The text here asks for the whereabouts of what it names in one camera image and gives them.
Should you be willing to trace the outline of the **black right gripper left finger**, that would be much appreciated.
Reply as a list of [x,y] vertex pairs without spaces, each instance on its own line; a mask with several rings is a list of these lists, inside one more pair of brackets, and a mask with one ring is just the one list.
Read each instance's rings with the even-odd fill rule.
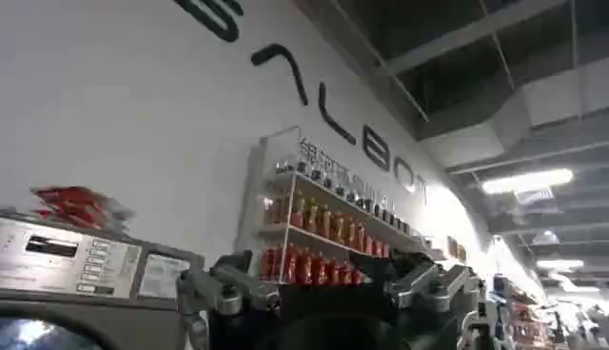
[[177,311],[196,350],[262,349],[277,327],[280,288],[248,273],[252,252],[192,264],[176,280]]

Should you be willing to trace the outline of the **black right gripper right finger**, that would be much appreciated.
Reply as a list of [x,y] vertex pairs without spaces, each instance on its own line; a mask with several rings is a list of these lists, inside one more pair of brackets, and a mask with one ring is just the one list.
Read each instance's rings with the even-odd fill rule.
[[444,314],[453,305],[475,308],[481,279],[471,267],[456,264],[445,270],[421,252],[392,249],[386,257],[351,253],[349,261],[368,278],[372,288],[397,310],[418,306]]

